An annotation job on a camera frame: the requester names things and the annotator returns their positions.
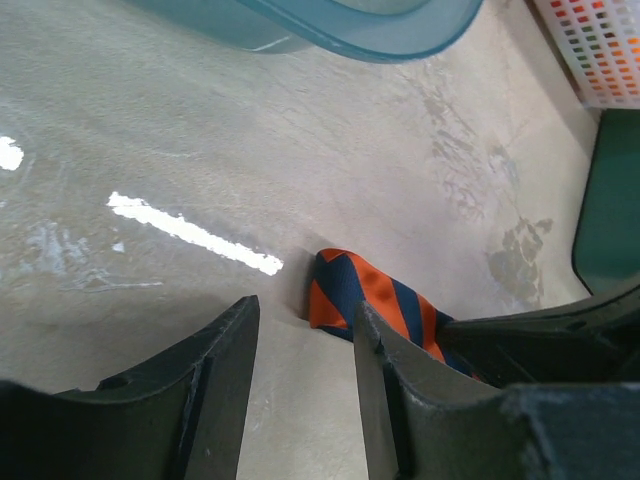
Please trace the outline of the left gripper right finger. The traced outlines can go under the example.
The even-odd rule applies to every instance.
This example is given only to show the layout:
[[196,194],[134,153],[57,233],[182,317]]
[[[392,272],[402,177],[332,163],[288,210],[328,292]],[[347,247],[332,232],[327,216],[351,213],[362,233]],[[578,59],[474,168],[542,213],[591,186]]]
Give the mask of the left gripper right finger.
[[372,479],[635,479],[635,383],[521,384],[460,374],[369,305],[354,351]]

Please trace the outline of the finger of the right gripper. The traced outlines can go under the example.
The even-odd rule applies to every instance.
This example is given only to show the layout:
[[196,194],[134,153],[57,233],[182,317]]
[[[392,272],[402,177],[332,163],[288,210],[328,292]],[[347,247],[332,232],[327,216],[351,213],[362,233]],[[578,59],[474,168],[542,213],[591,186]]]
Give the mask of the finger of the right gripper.
[[639,380],[639,286],[560,307],[451,322],[439,345],[482,381],[606,383]]

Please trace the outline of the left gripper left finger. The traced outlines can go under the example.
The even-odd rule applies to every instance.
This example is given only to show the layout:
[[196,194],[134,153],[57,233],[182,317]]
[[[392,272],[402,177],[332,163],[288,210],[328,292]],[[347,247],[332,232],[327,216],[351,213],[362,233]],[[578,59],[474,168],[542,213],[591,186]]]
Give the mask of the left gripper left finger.
[[236,478],[259,321],[245,296],[94,391],[2,381],[2,478]]

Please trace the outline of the orange navy striped tie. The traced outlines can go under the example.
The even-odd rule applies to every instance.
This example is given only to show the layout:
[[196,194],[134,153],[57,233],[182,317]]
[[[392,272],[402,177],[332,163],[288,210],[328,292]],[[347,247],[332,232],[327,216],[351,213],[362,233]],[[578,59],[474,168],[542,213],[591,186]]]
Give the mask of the orange navy striped tie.
[[308,301],[308,321],[314,329],[352,341],[356,308],[366,302],[402,337],[458,372],[474,376],[436,341],[438,330],[452,318],[353,252],[326,248],[316,254]]

